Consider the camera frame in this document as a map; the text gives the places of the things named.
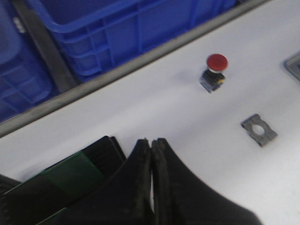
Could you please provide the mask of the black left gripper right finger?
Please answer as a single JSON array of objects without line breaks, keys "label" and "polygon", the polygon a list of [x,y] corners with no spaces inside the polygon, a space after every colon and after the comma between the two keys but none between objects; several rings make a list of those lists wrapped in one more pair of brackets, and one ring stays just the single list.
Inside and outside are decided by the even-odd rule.
[{"label": "black left gripper right finger", "polygon": [[168,141],[152,142],[157,225],[260,225],[248,209],[223,197],[179,159]]}]

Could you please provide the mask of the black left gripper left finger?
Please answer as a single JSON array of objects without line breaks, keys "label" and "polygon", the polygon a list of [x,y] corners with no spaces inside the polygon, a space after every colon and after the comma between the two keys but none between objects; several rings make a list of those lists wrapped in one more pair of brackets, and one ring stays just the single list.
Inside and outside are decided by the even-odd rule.
[{"label": "black left gripper left finger", "polygon": [[80,200],[70,204],[46,225],[152,225],[150,206],[151,151],[137,140],[125,157],[115,138],[102,138],[82,149],[106,178]]}]

